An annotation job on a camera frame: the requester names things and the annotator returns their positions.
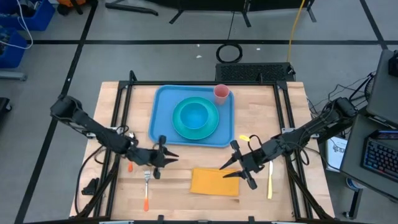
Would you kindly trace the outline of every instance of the blue bin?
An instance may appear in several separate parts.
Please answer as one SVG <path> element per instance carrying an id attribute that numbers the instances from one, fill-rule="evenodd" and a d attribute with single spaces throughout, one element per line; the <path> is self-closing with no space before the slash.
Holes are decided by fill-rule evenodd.
<path id="1" fill-rule="evenodd" d="M 33 17 L 24 17 L 26 26 L 29 30 L 45 30 L 49 25 L 52 16 L 54 15 L 55 8 L 51 5 L 49 0 L 31 0 L 33 3 L 39 1 L 41 2 L 36 10 L 36 13 Z M 23 30 L 22 26 L 18 22 L 18 17 L 9 16 L 9 17 L 0 17 L 0 25 L 3 27 L 13 27 L 18 30 Z"/>
<path id="2" fill-rule="evenodd" d="M 11 35 L 8 44 L 26 47 L 27 43 L 16 29 L 6 29 Z M 6 46 L 2 55 L 0 55 L 0 68 L 16 68 L 19 66 L 22 56 L 24 56 L 25 49 L 17 47 Z"/>
<path id="3" fill-rule="evenodd" d="M 0 0 L 0 13 L 12 14 L 17 8 L 17 0 Z"/>

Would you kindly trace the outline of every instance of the gray floor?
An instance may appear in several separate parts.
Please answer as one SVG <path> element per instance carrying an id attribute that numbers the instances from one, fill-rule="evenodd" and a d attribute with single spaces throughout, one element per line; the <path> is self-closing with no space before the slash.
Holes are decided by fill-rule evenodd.
<path id="1" fill-rule="evenodd" d="M 395 0 L 367 0 L 381 34 L 398 40 Z M 160 16 L 105 9 L 96 10 L 88 40 L 226 39 L 232 13 L 184 12 L 174 25 L 168 21 L 176 10 L 142 1 Z M 49 28 L 33 32 L 35 40 L 78 40 L 89 8 L 79 16 L 54 15 Z M 231 39 L 289 39 L 296 10 L 249 13 L 252 28 L 236 14 Z M 357 0 L 317 0 L 312 23 L 303 11 L 295 38 L 299 40 L 377 40 Z M 215 51 L 219 45 L 84 45 L 68 94 L 81 100 L 93 115 L 101 82 L 125 80 L 134 70 L 139 80 L 214 80 Z M 17 71 L 28 74 L 26 82 L 0 80 L 0 96 L 12 100 L 14 109 L 0 129 L 0 220 L 12 223 L 22 201 L 50 123 L 49 107 L 55 102 L 75 54 L 76 45 L 33 46 Z M 287 45 L 242 45 L 242 62 L 284 62 Z M 378 45 L 294 45 L 292 65 L 297 80 L 304 82 L 308 97 L 316 103 L 327 97 L 337 83 L 348 85 L 377 67 Z M 236 56 L 234 49 L 222 51 L 223 58 Z M 67 218 L 82 161 L 86 140 L 70 128 L 58 125 L 25 222 Z M 344 177 L 326 172 L 336 217 L 349 209 L 353 192 Z M 359 222 L 392 223 L 398 219 L 398 204 L 365 190 Z"/>

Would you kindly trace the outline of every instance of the yellow cloth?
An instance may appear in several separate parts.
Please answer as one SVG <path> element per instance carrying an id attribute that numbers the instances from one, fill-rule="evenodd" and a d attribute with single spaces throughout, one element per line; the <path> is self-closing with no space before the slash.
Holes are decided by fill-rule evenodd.
<path id="1" fill-rule="evenodd" d="M 194 168 L 192 170 L 191 193 L 208 195 L 239 195 L 239 177 L 223 178 L 236 170 Z"/>

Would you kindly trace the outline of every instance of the pink cup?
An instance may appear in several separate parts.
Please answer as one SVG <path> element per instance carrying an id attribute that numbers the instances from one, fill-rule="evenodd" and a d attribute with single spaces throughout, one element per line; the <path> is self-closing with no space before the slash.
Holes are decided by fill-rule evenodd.
<path id="1" fill-rule="evenodd" d="M 226 85 L 219 84 L 214 87 L 214 96 L 216 104 L 223 105 L 229 95 L 229 88 Z"/>

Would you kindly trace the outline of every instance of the wooden tabletop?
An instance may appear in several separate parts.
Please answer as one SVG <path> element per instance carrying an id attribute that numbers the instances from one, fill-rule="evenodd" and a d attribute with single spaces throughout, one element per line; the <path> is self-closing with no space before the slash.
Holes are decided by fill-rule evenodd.
<path id="1" fill-rule="evenodd" d="M 94 119 L 104 126 L 110 126 L 116 99 L 117 82 L 104 82 L 99 93 Z M 134 131 L 139 146 L 151 148 L 154 144 L 148 137 L 148 127 L 152 113 L 155 91 L 159 86 L 134 86 L 130 101 L 127 125 Z M 296 127 L 310 121 L 306 94 L 303 83 L 288 83 L 290 103 Z M 263 142 L 280 133 L 275 98 L 271 86 L 229 86 L 235 99 L 235 139 L 241 146 L 242 153 L 249 152 L 247 143 L 239 139 L 239 135 L 257 134 Z M 284 110 L 284 121 L 289 127 L 283 93 L 280 98 Z M 118 124 L 123 110 L 120 107 Z M 99 147 L 96 140 L 88 140 L 85 158 Z M 318 150 L 316 141 L 311 140 L 308 147 Z M 258 188 L 251 190 L 247 182 L 239 180 L 239 196 L 226 197 L 214 195 L 191 194 L 192 169 L 195 167 L 220 168 L 230 157 L 233 150 L 198 146 L 169 145 L 170 151 L 178 154 L 178 162 L 162 169 L 162 177 L 149 181 L 149 211 L 144 211 L 145 181 L 144 171 L 147 166 L 134 165 L 133 172 L 128 172 L 128 160 L 122 159 L 116 186 L 112 219 L 156 220 L 164 215 L 165 220 L 213 220 L 238 221 L 254 216 L 256 221 L 294 220 L 292 216 L 292 200 L 290 196 L 288 175 L 282 156 L 274 160 L 272 176 L 273 197 L 267 199 L 268 168 L 253 174 Z M 308 152 L 310 165 L 305 166 L 305 176 L 309 191 L 325 211 L 334 217 L 328 186 L 321 158 L 318 154 Z M 236 162 L 229 168 L 240 169 Z M 92 178 L 101 175 L 101 165 L 94 160 L 88 161 L 82 172 L 80 190 L 87 186 Z M 88 203 L 90 196 L 79 193 L 78 206 L 81 209 Z M 104 214 L 108 193 L 105 193 L 101 214 Z M 305 217 L 302 200 L 299 200 L 301 216 Z M 72 206 L 71 215 L 75 214 Z"/>

